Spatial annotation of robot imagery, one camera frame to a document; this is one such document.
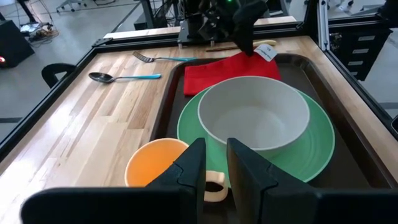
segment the label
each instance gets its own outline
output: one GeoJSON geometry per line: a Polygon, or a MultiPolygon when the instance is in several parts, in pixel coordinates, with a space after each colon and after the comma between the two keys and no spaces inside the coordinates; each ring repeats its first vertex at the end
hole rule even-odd
{"type": "Polygon", "coordinates": [[[356,49],[353,50],[353,54],[366,54],[369,52],[369,49],[356,49]]]}
{"type": "Polygon", "coordinates": [[[254,49],[254,51],[263,57],[267,62],[270,62],[278,54],[278,52],[269,44],[260,44],[260,46],[254,49]]]}
{"type": "Polygon", "coordinates": [[[354,65],[362,65],[363,61],[357,61],[357,62],[348,62],[349,66],[354,66],[354,65]]]}
{"type": "Polygon", "coordinates": [[[374,40],[376,36],[365,36],[365,37],[360,37],[358,41],[368,41],[368,40],[374,40]]]}

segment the red cloth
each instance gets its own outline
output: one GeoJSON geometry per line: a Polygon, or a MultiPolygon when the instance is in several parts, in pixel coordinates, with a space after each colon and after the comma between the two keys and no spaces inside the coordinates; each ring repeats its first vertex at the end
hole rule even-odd
{"type": "Polygon", "coordinates": [[[229,78],[250,75],[280,80],[275,60],[267,62],[257,53],[248,57],[241,52],[206,65],[185,67],[184,94],[193,96],[205,88],[229,78]]]}

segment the tray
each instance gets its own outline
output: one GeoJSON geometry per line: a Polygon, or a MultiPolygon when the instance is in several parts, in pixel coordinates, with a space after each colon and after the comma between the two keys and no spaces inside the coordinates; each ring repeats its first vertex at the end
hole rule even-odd
{"type": "MultiPolygon", "coordinates": [[[[198,59],[177,65],[170,74],[165,87],[160,110],[155,121],[151,140],[177,138],[177,121],[184,106],[192,97],[183,94],[186,66],[203,65],[220,58],[198,59]]],[[[362,138],[358,128],[350,120],[337,97],[320,72],[309,59],[294,54],[279,54],[275,58],[282,81],[303,91],[317,101],[328,113],[336,134],[333,157],[327,167],[309,182],[313,187],[332,189],[368,189],[370,187],[390,188],[395,183],[385,167],[375,156],[373,149],[362,138]]],[[[219,203],[205,203],[205,223],[239,223],[229,191],[226,200],[219,203]]]]}

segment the spoon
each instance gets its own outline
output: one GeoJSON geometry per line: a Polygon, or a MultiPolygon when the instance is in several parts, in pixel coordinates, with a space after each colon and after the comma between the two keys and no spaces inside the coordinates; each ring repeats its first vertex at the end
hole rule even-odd
{"type": "Polygon", "coordinates": [[[90,74],[88,74],[88,76],[97,82],[101,82],[101,83],[112,83],[117,79],[120,78],[138,78],[138,79],[156,79],[156,78],[160,78],[162,75],[161,74],[154,74],[154,75],[138,75],[138,76],[131,76],[131,77],[117,77],[114,78],[112,75],[106,74],[106,73],[102,73],[102,72],[91,72],[90,74]]]}

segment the wooden table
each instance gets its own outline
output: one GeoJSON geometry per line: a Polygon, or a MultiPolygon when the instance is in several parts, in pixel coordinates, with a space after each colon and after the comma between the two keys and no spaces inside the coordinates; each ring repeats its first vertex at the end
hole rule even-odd
{"type": "MultiPolygon", "coordinates": [[[[398,180],[398,142],[310,37],[277,39],[275,47],[308,57],[322,72],[380,159],[398,180]]],[[[207,47],[142,50],[156,57],[227,57],[238,50],[207,47]]],[[[20,223],[30,195],[59,186],[123,186],[125,166],[149,138],[171,69],[178,62],[143,63],[132,52],[98,54],[0,163],[0,223],[20,223]],[[160,80],[102,85],[89,72],[115,76],[161,73],[160,80]]]]}

